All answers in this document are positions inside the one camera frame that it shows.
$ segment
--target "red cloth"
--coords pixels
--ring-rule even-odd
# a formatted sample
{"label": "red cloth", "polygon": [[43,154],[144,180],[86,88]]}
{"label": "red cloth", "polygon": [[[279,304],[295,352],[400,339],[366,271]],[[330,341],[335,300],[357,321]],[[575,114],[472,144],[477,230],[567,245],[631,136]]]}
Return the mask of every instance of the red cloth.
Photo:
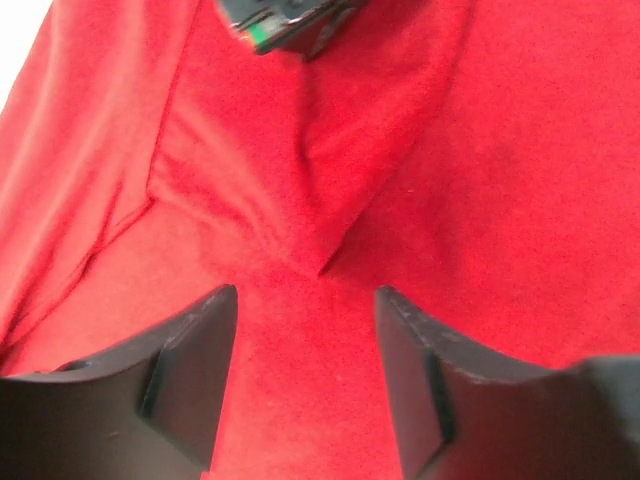
{"label": "red cloth", "polygon": [[639,78],[635,0],[373,0],[306,65],[211,0],[57,1],[0,117],[3,373],[234,283],[213,478],[399,478],[378,286],[545,365],[639,349]]}

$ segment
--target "white background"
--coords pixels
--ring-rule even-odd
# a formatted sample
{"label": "white background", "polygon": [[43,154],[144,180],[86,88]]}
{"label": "white background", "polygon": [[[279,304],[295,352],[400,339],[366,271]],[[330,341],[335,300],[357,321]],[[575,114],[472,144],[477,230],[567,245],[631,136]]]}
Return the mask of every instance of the white background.
{"label": "white background", "polygon": [[50,4],[51,0],[0,0],[0,110]]}

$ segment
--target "folded cloth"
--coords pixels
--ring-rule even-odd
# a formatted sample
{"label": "folded cloth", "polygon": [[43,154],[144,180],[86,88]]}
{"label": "folded cloth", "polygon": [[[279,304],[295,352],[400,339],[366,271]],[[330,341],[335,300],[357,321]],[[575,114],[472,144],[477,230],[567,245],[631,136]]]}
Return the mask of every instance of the folded cloth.
{"label": "folded cloth", "polygon": [[375,0],[309,64],[156,3],[54,2],[0,117],[4,374],[233,283],[212,478],[387,480],[378,286],[543,365],[640,349],[637,2]]}

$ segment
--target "red towel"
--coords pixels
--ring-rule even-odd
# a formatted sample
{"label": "red towel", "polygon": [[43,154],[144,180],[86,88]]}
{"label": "red towel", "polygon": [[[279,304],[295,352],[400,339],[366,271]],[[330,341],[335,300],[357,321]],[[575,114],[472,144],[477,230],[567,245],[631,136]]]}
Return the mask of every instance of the red towel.
{"label": "red towel", "polygon": [[375,288],[544,365],[638,351],[639,149],[635,0],[373,0],[311,64],[212,0],[57,1],[0,117],[3,373],[234,283],[213,478],[399,478]]}

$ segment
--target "red fabric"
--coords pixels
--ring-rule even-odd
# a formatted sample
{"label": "red fabric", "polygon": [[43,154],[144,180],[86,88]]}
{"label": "red fabric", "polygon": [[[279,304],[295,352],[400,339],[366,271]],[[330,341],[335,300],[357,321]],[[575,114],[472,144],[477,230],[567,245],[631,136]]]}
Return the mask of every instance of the red fabric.
{"label": "red fabric", "polygon": [[59,0],[0,117],[3,373],[234,283],[212,478],[399,478],[378,286],[545,365],[640,348],[639,74],[633,0],[374,0],[312,64]]}

